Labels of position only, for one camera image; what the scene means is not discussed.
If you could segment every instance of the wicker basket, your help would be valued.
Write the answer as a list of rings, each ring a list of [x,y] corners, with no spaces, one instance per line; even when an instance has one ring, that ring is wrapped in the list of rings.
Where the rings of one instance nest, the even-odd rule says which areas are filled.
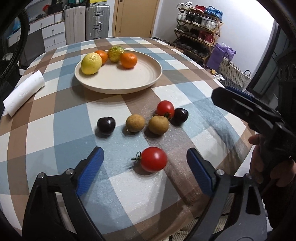
[[[221,81],[221,84],[226,86],[234,87],[238,90],[243,90],[243,88],[247,85],[249,80],[251,79],[251,71],[249,75],[246,75],[245,73],[249,71],[246,70],[244,73],[229,60],[228,58],[223,57],[222,62],[219,66],[219,73],[222,74],[223,78],[225,80]]]

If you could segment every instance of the paper towel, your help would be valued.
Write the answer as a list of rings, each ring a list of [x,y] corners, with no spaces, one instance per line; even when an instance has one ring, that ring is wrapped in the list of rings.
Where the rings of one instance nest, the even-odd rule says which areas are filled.
[[[32,74],[23,83],[21,83],[11,94],[3,101],[4,107],[10,116],[16,111],[41,87],[45,85],[42,73],[38,70]]]

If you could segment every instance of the door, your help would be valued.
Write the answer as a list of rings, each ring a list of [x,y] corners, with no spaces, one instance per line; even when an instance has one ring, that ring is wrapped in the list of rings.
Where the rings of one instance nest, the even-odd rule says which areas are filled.
[[[119,0],[115,37],[149,38],[159,0]]]

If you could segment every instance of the white plate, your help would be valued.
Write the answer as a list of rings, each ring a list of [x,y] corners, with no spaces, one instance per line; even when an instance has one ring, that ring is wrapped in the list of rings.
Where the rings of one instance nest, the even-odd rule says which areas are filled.
[[[86,88],[105,94],[128,94],[144,90],[153,85],[162,75],[161,65],[152,57],[125,50],[125,53],[134,53],[138,63],[132,69],[125,69],[120,62],[108,60],[100,70],[92,75],[83,74],[81,61],[75,67],[75,77]]]

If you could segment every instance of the checkered tablecloth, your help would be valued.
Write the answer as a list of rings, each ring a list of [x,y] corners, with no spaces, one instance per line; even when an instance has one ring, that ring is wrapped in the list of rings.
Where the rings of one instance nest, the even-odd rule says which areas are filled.
[[[112,45],[155,58],[163,75],[151,88],[126,95],[81,86],[74,77],[76,64],[87,53]],[[12,118],[4,112],[0,121],[0,207],[19,232],[37,174],[61,174],[100,146],[105,160],[82,198],[93,222],[110,241],[161,240],[200,215],[208,201],[187,165],[186,151],[196,147],[214,167],[234,174],[251,148],[247,139],[253,131],[211,101],[220,84],[164,42],[109,38],[61,47],[38,57],[19,83],[37,70],[45,86]],[[141,114],[148,121],[161,100],[187,109],[187,122],[170,125],[159,138],[145,131],[125,134],[129,115]],[[116,128],[103,139],[96,123],[107,116],[114,117]],[[140,167],[132,168],[131,158],[149,146],[162,148],[169,160],[164,170],[147,176]]]

